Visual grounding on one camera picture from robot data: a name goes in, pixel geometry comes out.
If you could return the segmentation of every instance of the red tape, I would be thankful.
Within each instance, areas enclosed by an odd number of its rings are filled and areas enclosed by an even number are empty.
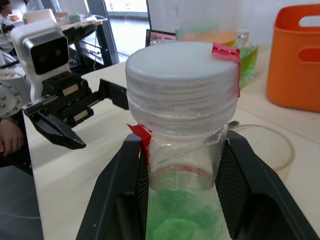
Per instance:
[[[150,133],[147,132],[144,126],[141,124],[135,126],[131,126],[128,124],[128,126],[135,135],[141,138],[142,146],[145,151],[146,164],[149,165],[149,144],[151,141]]]
[[[212,55],[222,59],[232,61],[238,64],[239,77],[238,77],[238,97],[240,97],[240,77],[241,77],[241,58],[240,50],[231,46],[225,46],[220,43],[213,43]]]

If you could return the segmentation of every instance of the green liquid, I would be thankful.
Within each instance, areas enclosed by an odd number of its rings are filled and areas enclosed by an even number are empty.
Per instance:
[[[255,68],[258,56],[258,48],[242,48],[240,50],[241,56],[241,77],[240,89],[243,89],[255,75]]]
[[[218,225],[212,210],[189,192],[150,193],[146,240],[216,240]]]

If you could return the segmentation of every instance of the table surface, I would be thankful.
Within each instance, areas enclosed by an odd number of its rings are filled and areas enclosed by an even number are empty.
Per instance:
[[[241,91],[233,120],[241,125],[270,127],[294,146],[295,160],[286,179],[291,195],[320,235],[320,114],[283,108],[270,103],[266,84],[270,48],[260,47],[256,77]],[[125,64],[120,63],[83,76],[93,91],[104,78],[126,86]],[[109,100],[93,107],[94,116],[74,131],[87,143],[85,149],[69,150],[48,142],[25,117],[34,180],[46,240],[76,238],[97,177],[131,133],[135,124],[129,111]]]

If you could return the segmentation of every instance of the orange plastic container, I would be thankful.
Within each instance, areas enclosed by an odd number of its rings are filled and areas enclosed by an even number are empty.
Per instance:
[[[300,26],[320,16],[320,4],[280,10],[274,26],[267,96],[275,104],[320,112],[320,26]]]

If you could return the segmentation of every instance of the person's hand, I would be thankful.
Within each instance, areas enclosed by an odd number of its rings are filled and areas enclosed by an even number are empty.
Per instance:
[[[7,156],[21,149],[24,145],[24,135],[12,121],[3,119],[0,122],[0,152]]]

